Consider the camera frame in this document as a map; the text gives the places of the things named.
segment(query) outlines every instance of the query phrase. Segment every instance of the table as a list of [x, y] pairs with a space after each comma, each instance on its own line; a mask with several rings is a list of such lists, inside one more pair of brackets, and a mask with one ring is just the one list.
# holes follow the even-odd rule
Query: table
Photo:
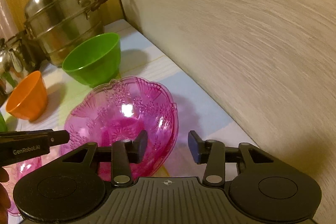
[[[226, 146], [238, 147], [241, 142], [255, 145], [196, 82], [129, 23], [123, 19], [118, 20], [105, 26], [105, 31], [116, 32], [121, 37], [121, 76], [135, 75], [162, 83], [177, 103], [177, 142], [163, 167], [154, 176], [203, 176], [205, 165], [196, 165], [188, 149], [187, 135], [190, 130], [195, 130], [204, 140], [220, 140]], [[49, 63], [44, 63], [41, 71], [49, 100], [46, 111], [37, 121], [30, 123], [10, 116], [6, 113], [4, 104], [0, 111], [8, 130], [63, 129], [67, 115], [91, 90]], [[58, 147], [53, 147], [49, 155], [42, 156], [42, 163], [49, 162], [57, 153]], [[232, 180], [236, 175], [235, 164], [226, 164], [226, 180]], [[10, 223], [18, 223], [20, 219], [10, 217]]]

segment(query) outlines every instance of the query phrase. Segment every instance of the brown handle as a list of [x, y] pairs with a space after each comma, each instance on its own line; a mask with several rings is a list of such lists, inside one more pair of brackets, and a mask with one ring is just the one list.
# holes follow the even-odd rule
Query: brown handle
[[108, 0], [96, 0], [92, 6], [91, 6], [91, 11], [97, 10], [103, 3], [107, 2]]

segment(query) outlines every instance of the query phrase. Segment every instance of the white wall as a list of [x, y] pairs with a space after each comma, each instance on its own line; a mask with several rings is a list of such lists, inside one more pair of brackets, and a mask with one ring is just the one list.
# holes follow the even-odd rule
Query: white wall
[[335, 223], [336, 0], [122, 3], [261, 148], [318, 180], [316, 219]]

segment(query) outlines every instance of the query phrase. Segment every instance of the human hand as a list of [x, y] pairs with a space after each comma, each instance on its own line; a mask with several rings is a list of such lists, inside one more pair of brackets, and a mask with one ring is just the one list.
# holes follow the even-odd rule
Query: human hand
[[[0, 167], [0, 182], [8, 182], [9, 175], [4, 168]], [[7, 209], [11, 207], [11, 201], [4, 186], [0, 184], [0, 224], [8, 223]]]

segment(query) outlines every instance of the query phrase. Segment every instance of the green object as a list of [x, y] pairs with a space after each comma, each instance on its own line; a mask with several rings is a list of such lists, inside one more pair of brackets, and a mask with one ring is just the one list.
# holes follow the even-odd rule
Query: green object
[[94, 88], [116, 77], [119, 65], [120, 36], [103, 33], [86, 40], [70, 52], [62, 69], [79, 83]]
[[7, 126], [5, 119], [3, 118], [2, 114], [0, 113], [0, 132], [7, 132]]

